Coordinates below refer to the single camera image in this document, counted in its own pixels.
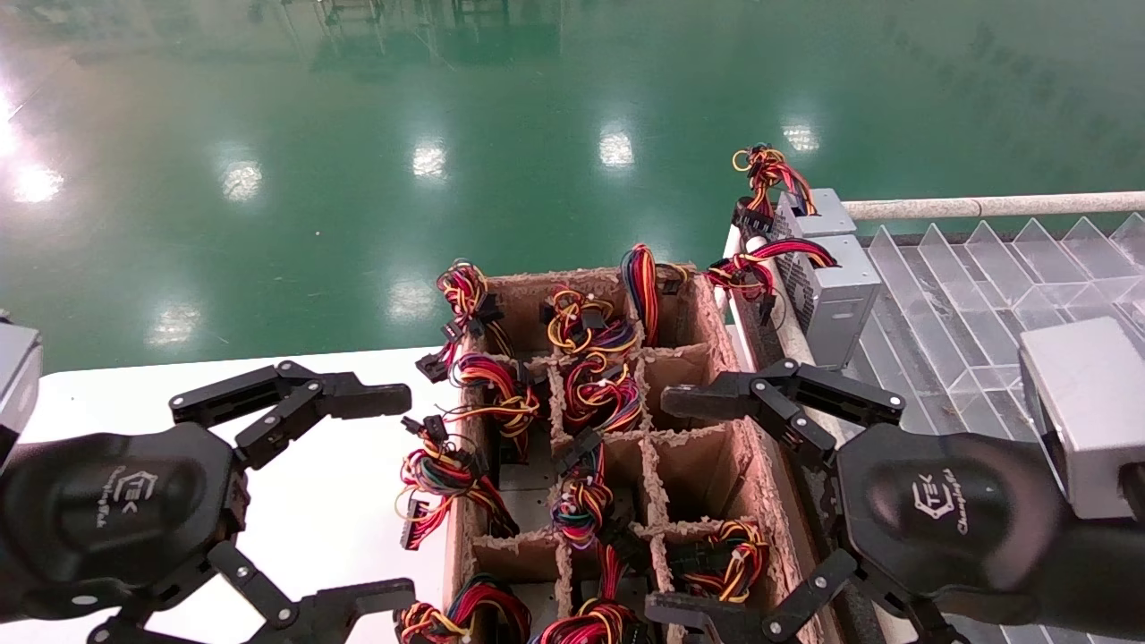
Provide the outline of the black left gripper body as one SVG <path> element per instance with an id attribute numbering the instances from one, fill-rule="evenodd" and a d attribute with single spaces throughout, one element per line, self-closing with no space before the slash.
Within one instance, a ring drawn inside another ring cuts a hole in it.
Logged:
<path id="1" fill-rule="evenodd" d="M 163 611 L 208 582 L 245 527 L 232 446 L 183 423 L 152 435 L 19 443 L 3 468 L 3 623 Z"/>

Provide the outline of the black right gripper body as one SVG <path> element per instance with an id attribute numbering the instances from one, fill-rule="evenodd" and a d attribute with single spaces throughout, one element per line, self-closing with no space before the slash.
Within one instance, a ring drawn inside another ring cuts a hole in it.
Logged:
<path id="1" fill-rule="evenodd" d="M 1077 517 L 1037 445 L 877 425 L 835 472 L 850 545 L 898 604 L 1142 641 L 1142 524 Z"/>

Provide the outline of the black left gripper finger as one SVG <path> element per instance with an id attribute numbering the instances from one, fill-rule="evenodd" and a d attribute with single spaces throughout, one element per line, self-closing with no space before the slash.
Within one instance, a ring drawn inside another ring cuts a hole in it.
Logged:
<path id="1" fill-rule="evenodd" d="M 355 372 L 314 372 L 295 361 L 266 366 L 177 394 L 169 401 L 176 423 L 213 429 L 262 413 L 236 437 L 234 456 L 260 470 L 323 419 L 379 419 L 412 407 L 406 384 L 368 385 Z"/>
<path id="2" fill-rule="evenodd" d="M 413 581 L 393 579 L 319 590 L 291 602 L 230 541 L 212 547 L 206 563 L 263 618 L 250 643 L 346 643 L 361 618 L 397 613 L 412 607 L 416 598 Z"/>

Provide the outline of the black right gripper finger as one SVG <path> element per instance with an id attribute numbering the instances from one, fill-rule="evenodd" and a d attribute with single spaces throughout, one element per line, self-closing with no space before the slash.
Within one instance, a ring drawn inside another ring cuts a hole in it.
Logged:
<path id="1" fill-rule="evenodd" d="M 753 421 L 802 464 L 834 471 L 842 445 L 810 411 L 864 431 L 901 433 L 903 398 L 810 363 L 781 359 L 757 372 L 722 371 L 706 385 L 672 385 L 661 408 L 676 417 Z"/>
<path id="2" fill-rule="evenodd" d="M 700 629 L 714 643 L 798 643 L 802 628 L 819 611 L 843 589 L 855 587 L 891 615 L 908 620 L 919 643 L 965 643 L 935 602 L 953 588 L 970 586 L 971 567 L 949 553 L 903 565 L 837 549 L 769 613 L 684 594 L 649 595 L 645 607 L 656 623 Z"/>

